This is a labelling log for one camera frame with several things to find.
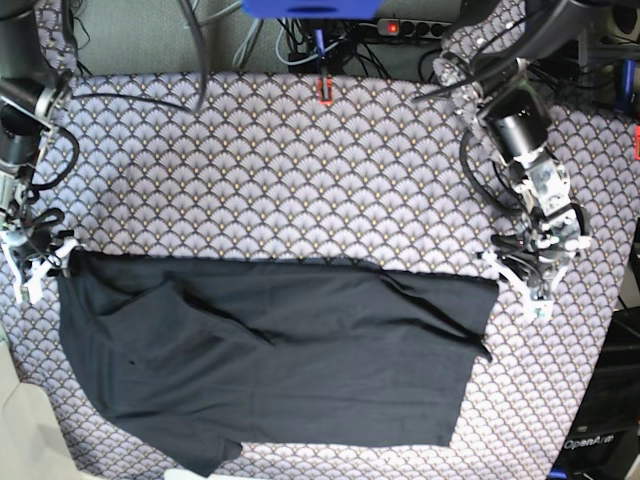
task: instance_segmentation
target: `floor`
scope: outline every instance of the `floor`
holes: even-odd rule
[[[81,61],[96,75],[195,71],[198,68],[193,44],[183,25],[175,0],[82,0],[79,18],[90,41],[77,25]],[[218,12],[234,0],[201,1],[200,18]],[[461,0],[385,0],[379,15],[398,18],[453,21]],[[246,37],[253,19],[239,10],[205,29],[213,71],[232,70],[238,46]],[[280,26],[275,20],[264,23],[259,41],[245,67],[248,72],[286,73],[274,48]],[[375,46],[387,70],[399,80],[418,80],[417,64],[424,47]],[[357,62],[347,69],[362,74]]]

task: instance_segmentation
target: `shirt sleeve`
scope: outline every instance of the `shirt sleeve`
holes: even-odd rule
[[[107,420],[203,477],[211,475],[222,462],[242,453],[239,443],[180,415],[143,413],[107,417]]]

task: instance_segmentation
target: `blue device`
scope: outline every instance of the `blue device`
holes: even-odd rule
[[[373,18],[383,0],[244,0],[257,18]]]

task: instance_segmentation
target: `power strip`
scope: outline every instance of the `power strip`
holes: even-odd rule
[[[440,40],[450,23],[424,20],[404,20],[397,18],[381,18],[371,22],[378,27],[378,35],[382,37],[423,38]]]

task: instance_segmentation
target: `blue object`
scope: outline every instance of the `blue object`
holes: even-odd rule
[[[622,85],[620,94],[614,105],[619,112],[627,113],[631,111],[631,100],[633,97],[633,78],[636,71],[636,62],[634,60],[625,60],[622,65]]]
[[[373,18],[382,0],[244,0],[257,18]]]
[[[549,472],[549,475],[547,475],[547,480],[556,479],[556,478],[560,480],[566,480],[569,477],[567,476],[566,473],[564,473],[559,468],[552,468],[551,471]]]
[[[322,30],[316,30],[316,48],[318,49],[318,57],[324,58],[327,56],[327,50],[324,46],[324,35]]]

